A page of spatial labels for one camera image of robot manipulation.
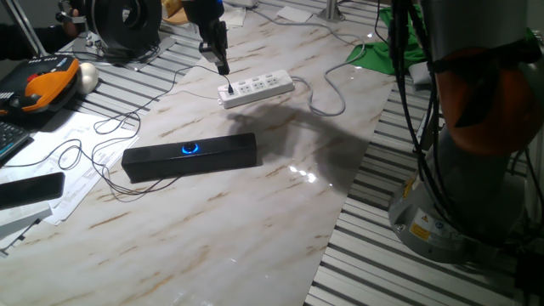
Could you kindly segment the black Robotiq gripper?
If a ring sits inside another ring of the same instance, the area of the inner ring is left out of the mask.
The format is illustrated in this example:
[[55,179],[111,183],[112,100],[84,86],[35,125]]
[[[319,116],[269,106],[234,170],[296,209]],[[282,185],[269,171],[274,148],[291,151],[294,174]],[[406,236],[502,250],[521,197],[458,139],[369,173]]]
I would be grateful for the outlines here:
[[183,0],[184,11],[189,22],[197,25],[203,42],[199,52],[210,63],[218,64],[218,73],[229,75],[230,67],[226,58],[228,46],[226,25],[220,20],[224,14],[222,0]]

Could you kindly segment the person's left hand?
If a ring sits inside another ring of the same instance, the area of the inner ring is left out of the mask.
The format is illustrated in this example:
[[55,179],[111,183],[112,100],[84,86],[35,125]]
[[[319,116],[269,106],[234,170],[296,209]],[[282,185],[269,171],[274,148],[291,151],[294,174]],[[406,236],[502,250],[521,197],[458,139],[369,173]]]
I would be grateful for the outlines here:
[[86,26],[83,23],[73,23],[72,21],[65,19],[63,29],[68,37],[77,38],[86,31]]

